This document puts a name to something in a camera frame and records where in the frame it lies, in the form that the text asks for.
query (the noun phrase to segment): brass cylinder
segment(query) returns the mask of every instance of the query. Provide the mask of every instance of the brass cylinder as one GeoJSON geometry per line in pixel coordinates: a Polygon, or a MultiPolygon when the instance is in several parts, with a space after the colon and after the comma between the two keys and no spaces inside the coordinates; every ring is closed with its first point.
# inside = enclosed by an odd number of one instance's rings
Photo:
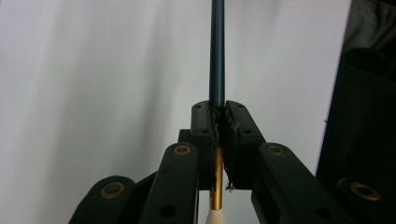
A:
{"type": "Polygon", "coordinates": [[[218,147],[215,155],[215,175],[216,175],[216,188],[212,187],[210,190],[210,209],[221,209],[222,197],[222,148],[218,147]]]}

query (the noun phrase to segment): white cone tip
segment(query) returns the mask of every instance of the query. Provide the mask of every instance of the white cone tip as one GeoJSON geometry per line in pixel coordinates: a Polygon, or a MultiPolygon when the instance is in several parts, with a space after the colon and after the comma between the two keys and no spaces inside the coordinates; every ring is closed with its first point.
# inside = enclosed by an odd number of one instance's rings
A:
{"type": "Polygon", "coordinates": [[[222,214],[221,209],[219,210],[209,209],[209,213],[207,214],[206,224],[224,224],[224,215],[222,214]]]}

